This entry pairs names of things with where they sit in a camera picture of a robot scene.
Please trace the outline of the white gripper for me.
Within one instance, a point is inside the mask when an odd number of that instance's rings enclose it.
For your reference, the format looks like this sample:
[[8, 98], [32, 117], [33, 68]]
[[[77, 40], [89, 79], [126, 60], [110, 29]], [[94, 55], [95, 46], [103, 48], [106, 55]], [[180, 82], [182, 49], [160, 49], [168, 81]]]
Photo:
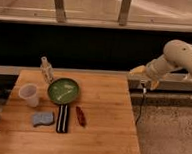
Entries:
[[158, 87], [159, 81], [167, 73], [175, 71], [178, 67], [175, 66], [172, 62], [165, 59], [164, 55], [153, 59], [150, 63], [147, 63], [146, 66], [141, 65], [136, 68], [133, 68], [129, 71], [130, 74], [141, 74], [146, 71], [147, 76], [151, 78], [151, 87], [150, 90], [155, 90]]

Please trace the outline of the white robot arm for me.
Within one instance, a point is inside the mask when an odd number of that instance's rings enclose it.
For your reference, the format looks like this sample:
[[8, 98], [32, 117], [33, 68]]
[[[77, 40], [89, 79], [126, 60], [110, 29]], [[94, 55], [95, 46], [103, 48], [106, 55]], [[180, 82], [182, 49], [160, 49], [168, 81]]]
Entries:
[[151, 79], [151, 90], [158, 87], [159, 80], [168, 73], [185, 68], [192, 76], [192, 45], [182, 40], [171, 40], [164, 45], [163, 54], [129, 71], [130, 74], [142, 74]]

